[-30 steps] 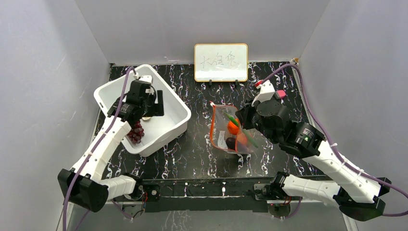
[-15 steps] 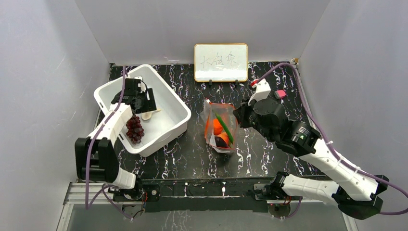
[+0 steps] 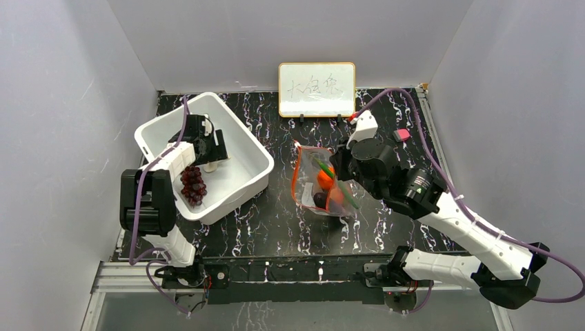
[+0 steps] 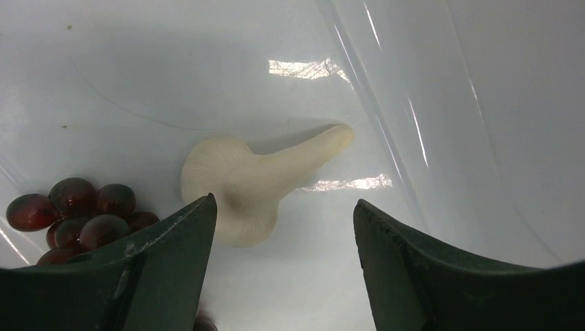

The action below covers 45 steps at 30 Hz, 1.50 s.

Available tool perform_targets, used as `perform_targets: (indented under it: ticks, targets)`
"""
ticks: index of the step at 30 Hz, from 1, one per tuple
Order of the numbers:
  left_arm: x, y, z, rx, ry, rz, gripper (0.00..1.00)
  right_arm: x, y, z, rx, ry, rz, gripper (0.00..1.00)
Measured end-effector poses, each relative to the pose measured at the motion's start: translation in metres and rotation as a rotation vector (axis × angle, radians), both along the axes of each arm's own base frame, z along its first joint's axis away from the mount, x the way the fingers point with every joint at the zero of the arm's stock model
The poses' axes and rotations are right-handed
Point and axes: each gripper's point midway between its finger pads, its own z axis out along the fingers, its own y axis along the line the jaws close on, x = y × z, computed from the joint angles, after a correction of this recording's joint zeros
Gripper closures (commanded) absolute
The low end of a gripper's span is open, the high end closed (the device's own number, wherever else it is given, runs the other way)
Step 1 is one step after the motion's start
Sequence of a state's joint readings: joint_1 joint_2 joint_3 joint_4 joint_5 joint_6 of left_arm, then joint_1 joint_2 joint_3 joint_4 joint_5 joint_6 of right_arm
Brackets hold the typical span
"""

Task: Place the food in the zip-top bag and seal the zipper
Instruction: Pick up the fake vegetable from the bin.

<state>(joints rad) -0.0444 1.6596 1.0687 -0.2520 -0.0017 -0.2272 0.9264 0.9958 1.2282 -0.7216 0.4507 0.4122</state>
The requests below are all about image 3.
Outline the clear zip top bag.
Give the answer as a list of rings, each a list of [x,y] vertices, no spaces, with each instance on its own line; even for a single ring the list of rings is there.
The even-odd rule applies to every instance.
[[[297,161],[291,183],[295,203],[316,215],[349,217],[360,205],[349,183],[339,181],[329,161],[327,148],[303,146],[294,142]]]

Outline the white toy mushroom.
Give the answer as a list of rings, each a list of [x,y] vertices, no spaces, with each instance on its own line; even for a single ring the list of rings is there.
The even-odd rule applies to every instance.
[[[203,170],[207,173],[215,172],[219,167],[219,163],[217,161],[213,161],[210,163],[206,163],[203,165]]]

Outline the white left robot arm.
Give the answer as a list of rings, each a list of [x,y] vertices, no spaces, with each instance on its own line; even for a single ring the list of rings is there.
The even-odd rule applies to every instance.
[[[166,263],[180,268],[190,287],[201,285],[205,267],[195,261],[196,249],[176,224],[176,204],[198,207],[207,195],[204,166],[227,159],[221,131],[207,115],[188,114],[163,151],[139,169],[121,175],[120,224],[148,241]]]

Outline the orange toy fruit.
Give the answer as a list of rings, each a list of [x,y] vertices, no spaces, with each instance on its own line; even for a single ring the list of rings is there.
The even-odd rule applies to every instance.
[[[331,213],[345,213],[352,208],[349,200],[344,196],[342,190],[338,187],[331,188],[328,191],[327,209]]]

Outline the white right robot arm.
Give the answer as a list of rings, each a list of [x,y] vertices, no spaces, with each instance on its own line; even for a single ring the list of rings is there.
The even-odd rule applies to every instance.
[[[535,273],[547,261],[538,253],[542,245],[510,243],[481,217],[468,219],[444,180],[423,168],[404,167],[392,148],[375,138],[340,139],[330,162],[339,181],[355,181],[393,212],[439,230],[468,252],[456,256],[400,246],[386,266],[367,274],[371,285],[439,281],[478,290],[512,310],[536,297],[540,279]]]

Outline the dark red grape bunch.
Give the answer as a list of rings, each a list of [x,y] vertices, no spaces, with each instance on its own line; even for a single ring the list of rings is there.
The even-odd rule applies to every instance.
[[[182,184],[180,193],[187,204],[190,207],[201,205],[208,191],[200,167],[195,165],[185,167],[179,179]]]

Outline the orange toy tangerine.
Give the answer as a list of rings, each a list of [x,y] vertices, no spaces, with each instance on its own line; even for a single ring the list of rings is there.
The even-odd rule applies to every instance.
[[[327,171],[323,169],[319,171],[317,175],[317,182],[323,191],[328,192],[334,186],[334,175],[335,171],[333,167],[329,167]]]

